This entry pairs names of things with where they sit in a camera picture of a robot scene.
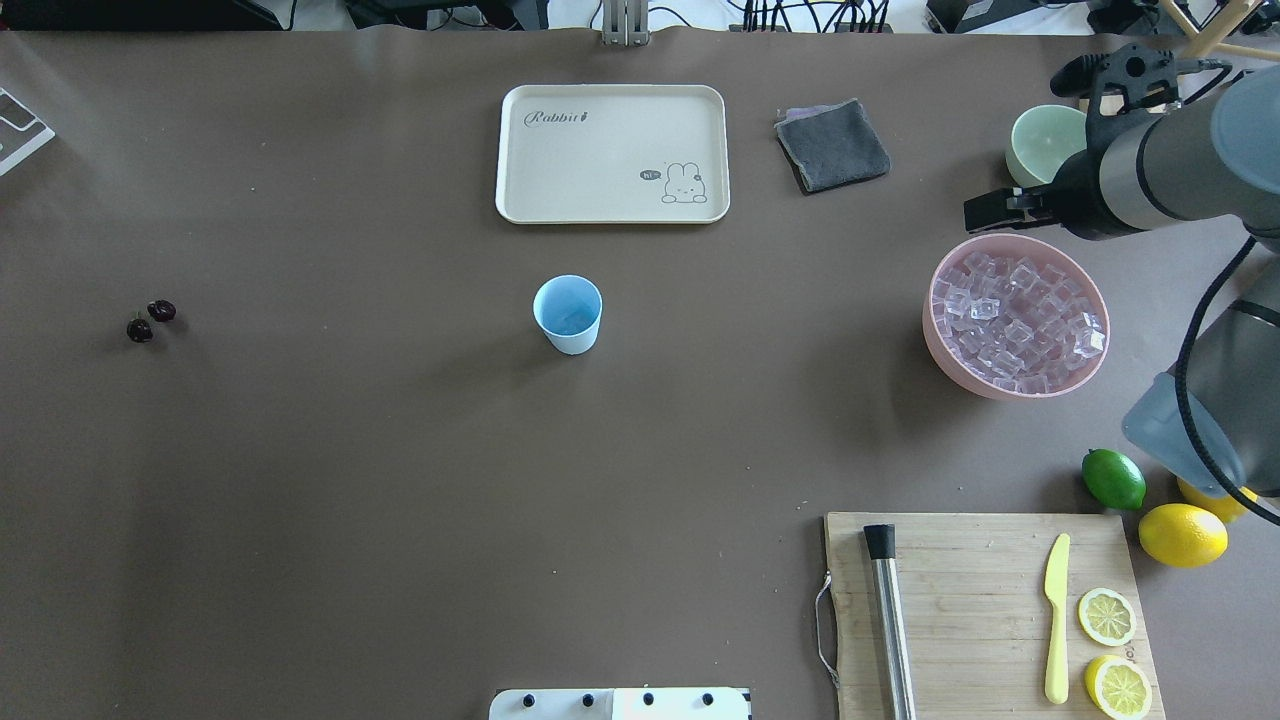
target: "brown table surface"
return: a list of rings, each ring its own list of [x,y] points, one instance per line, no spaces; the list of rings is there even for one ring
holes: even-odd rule
[[[598,42],[0,33],[0,85],[59,132],[0,178],[0,714],[479,719],[650,683],[833,717],[824,512],[1097,511],[1080,456],[1133,451],[1239,223],[1033,232],[1114,322],[1064,398],[965,393],[919,315],[1012,119],[1102,41]],[[728,215],[506,223],[502,97],[576,82],[719,90]],[[893,169],[805,197],[774,113],[851,96]],[[576,359],[530,319],[559,273],[605,297]],[[155,297],[179,319],[136,346]],[[1132,548],[1170,717],[1275,716],[1277,538],[1247,518],[1193,571]]]

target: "lemon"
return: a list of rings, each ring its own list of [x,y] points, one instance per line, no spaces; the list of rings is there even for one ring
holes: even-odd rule
[[[1210,512],[1217,515],[1217,519],[1224,523],[1234,523],[1239,520],[1242,515],[1247,515],[1249,512],[1249,509],[1240,505],[1234,497],[1210,497],[1181,478],[1178,478],[1178,489],[1183,491],[1183,500],[1196,507],[1208,510]],[[1253,502],[1258,501],[1258,493],[1252,489],[1240,488],[1240,492],[1243,492],[1244,497],[1248,497]]]
[[[1115,450],[1091,450],[1080,461],[1084,487],[1107,507],[1138,510],[1147,497],[1147,480],[1133,460]]]
[[[1151,712],[1151,683],[1140,667],[1119,655],[1094,657],[1084,669],[1084,688],[1114,720],[1138,720]]]
[[[1084,634],[1108,647],[1120,647],[1133,639],[1133,606],[1110,588],[1093,588],[1076,606]]]
[[[1226,525],[1203,507],[1170,502],[1138,521],[1147,555],[1174,568],[1199,568],[1226,551]]]

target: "black cap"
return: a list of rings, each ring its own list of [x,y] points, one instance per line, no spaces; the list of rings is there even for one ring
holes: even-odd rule
[[[893,557],[893,525],[865,525],[863,534],[867,536],[867,552],[872,560]]]

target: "wooden cutting board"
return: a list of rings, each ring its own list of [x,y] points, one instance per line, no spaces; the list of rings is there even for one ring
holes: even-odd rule
[[[1165,708],[1147,642],[1147,624],[1120,518],[931,512],[831,512],[827,565],[836,607],[840,716],[892,717],[881,647],[874,580],[863,527],[897,528],[897,569],[919,716],[924,720],[1105,720],[1084,689],[1084,667],[1100,655],[1128,656],[1151,680],[1152,720]],[[1044,564],[1059,533],[1071,536],[1066,646],[1070,692],[1064,705],[1044,698],[1050,605]],[[1084,634],[1076,603],[1108,587],[1137,612],[1124,647]]]

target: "towel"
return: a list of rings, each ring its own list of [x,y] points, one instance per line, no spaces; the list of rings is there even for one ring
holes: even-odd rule
[[[856,97],[840,105],[791,108],[773,128],[805,192],[878,178],[890,170],[888,152]]]

